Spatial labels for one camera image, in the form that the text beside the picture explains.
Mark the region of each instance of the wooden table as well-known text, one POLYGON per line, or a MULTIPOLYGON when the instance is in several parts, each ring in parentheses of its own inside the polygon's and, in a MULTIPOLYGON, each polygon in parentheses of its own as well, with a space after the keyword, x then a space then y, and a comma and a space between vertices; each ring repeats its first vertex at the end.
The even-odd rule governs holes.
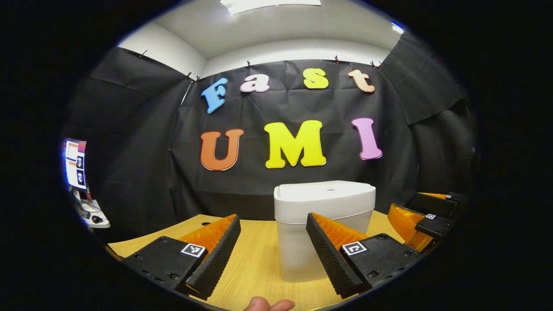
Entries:
MULTIPOLYGON (((118 255, 127 257, 160 236, 178 239, 201 228, 202 222, 218 219, 220 217, 197 215, 161 231, 109 246, 118 255)), ((213 295, 207 301, 198 300, 232 311, 242 311, 254 296, 264 297, 270 304, 281 299, 292 300, 296 303, 293 310, 298 311, 323 308, 345 300, 336 294, 328 278, 302 283, 286 283, 280 278, 276 221, 241 220, 240 225, 242 232, 213 295)), ((367 235, 379 233, 404 242, 386 214, 373 211, 367 235)))

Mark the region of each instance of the blue letter f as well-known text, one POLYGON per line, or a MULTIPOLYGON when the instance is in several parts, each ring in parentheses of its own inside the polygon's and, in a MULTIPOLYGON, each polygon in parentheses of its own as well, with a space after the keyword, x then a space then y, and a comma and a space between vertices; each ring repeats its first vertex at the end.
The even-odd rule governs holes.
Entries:
POLYGON ((205 96, 207 100, 207 113, 213 112, 219 108, 225 102, 224 99, 220 99, 219 96, 225 95, 225 87, 223 84, 227 83, 227 78, 220 78, 217 82, 206 88, 202 92, 202 96, 205 96))

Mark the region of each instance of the monitor screen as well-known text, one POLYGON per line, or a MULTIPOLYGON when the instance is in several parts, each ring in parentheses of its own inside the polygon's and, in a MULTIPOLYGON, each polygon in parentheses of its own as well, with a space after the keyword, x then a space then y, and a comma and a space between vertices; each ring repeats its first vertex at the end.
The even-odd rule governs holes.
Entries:
POLYGON ((88 192, 85 178, 85 148, 85 141, 71 138, 65 140, 65 174, 69 185, 88 192))

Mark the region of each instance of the white container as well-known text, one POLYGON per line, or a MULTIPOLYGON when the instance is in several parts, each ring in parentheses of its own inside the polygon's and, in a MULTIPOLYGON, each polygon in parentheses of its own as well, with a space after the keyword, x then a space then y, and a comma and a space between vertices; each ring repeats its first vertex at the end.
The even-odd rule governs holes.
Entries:
POLYGON ((310 212, 366 233, 375 196, 376 188, 369 184, 341 180, 275 187, 282 279, 296 283, 327 277, 305 229, 310 212))

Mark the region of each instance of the white wall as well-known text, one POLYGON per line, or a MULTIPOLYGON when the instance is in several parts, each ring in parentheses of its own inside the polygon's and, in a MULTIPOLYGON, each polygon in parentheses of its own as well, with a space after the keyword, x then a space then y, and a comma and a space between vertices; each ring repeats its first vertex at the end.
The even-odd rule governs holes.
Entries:
POLYGON ((206 58, 186 41, 155 23, 139 28, 119 43, 121 48, 155 59, 183 74, 192 71, 190 77, 200 76, 206 58))
POLYGON ((282 40, 252 45, 212 58, 207 61, 201 77, 247 66, 248 60, 254 65, 279 60, 333 60, 334 56, 337 55, 338 60, 364 64, 370 64, 373 61, 378 65, 378 61, 383 61, 389 53, 389 50, 351 41, 328 39, 282 40))

